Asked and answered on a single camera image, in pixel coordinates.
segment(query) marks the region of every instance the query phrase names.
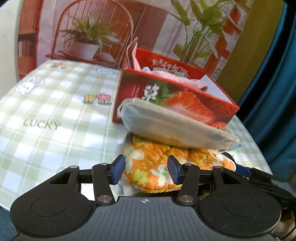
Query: bunny print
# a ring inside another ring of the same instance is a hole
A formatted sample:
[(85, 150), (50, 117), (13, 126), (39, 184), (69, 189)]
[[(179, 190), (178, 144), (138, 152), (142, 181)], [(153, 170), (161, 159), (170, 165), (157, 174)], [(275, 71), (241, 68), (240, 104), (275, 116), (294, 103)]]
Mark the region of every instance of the bunny print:
[(44, 83), (44, 80), (37, 80), (37, 78), (34, 77), (28, 80), (27, 82), (18, 85), (15, 88), (15, 91), (18, 92), (20, 95), (25, 95), (30, 93), (36, 86), (42, 85)]

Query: checkered tablecloth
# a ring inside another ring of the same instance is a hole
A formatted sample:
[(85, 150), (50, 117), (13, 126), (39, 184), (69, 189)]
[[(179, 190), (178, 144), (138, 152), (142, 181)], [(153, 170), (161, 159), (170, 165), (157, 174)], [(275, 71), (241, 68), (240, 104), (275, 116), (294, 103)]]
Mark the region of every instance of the checkered tablecloth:
[[(13, 88), (0, 100), (0, 206), (13, 201), (56, 174), (61, 167), (90, 169), (111, 163), (127, 132), (112, 123), (112, 106), (84, 104), (83, 96), (100, 93), (114, 101), (119, 71), (63, 61), (54, 68), (49, 60), (20, 83), (36, 77), (45, 84), (25, 95)], [(242, 147), (231, 152), (244, 166), (271, 172), (250, 134), (234, 117), (227, 126)]]

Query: white plastic bag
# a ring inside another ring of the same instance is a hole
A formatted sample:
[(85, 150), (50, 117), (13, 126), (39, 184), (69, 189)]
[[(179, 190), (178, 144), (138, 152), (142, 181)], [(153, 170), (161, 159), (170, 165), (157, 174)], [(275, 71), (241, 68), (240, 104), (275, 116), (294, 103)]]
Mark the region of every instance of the white plastic bag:
[(179, 148), (227, 151), (239, 141), (232, 134), (139, 98), (125, 99), (118, 116), (129, 132)]

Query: red box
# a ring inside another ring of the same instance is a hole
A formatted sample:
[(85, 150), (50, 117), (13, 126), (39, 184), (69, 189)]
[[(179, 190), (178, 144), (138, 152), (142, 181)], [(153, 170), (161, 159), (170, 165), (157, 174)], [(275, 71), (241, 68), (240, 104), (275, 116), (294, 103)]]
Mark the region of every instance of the red box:
[[(201, 79), (205, 75), (203, 71), (197, 68), (140, 48), (137, 49), (136, 58), (141, 68), (146, 66), (150, 70), (162, 68), (178, 75), (187, 76), (188, 79)], [(239, 110), (235, 102), (231, 100), (218, 84), (216, 86), (226, 96), (228, 101), (165, 78), (130, 69), (128, 68), (127, 57), (125, 57), (121, 80), (119, 86), (117, 86), (113, 122), (121, 122), (117, 117), (117, 108), (123, 100), (127, 98), (145, 98), (145, 88), (148, 86), (146, 89), (149, 89), (149, 86), (152, 87), (154, 85), (158, 88), (157, 95), (151, 96), (149, 101), (216, 128), (224, 129), (226, 124)]]

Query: orange floral cloth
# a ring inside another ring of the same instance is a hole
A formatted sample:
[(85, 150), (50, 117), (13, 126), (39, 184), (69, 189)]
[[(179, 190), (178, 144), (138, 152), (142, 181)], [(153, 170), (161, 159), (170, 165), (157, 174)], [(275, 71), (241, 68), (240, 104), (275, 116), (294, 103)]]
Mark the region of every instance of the orange floral cloth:
[(213, 166), (221, 165), (234, 171), (234, 163), (226, 158), (217, 158), (217, 154), (206, 149), (180, 149), (161, 143), (152, 142), (134, 136), (133, 143), (127, 145), (123, 152), (126, 158), (124, 175), (136, 189), (145, 193), (157, 193), (179, 190), (167, 170), (169, 155), (173, 155), (181, 163), (190, 162), (201, 169), (212, 170)]

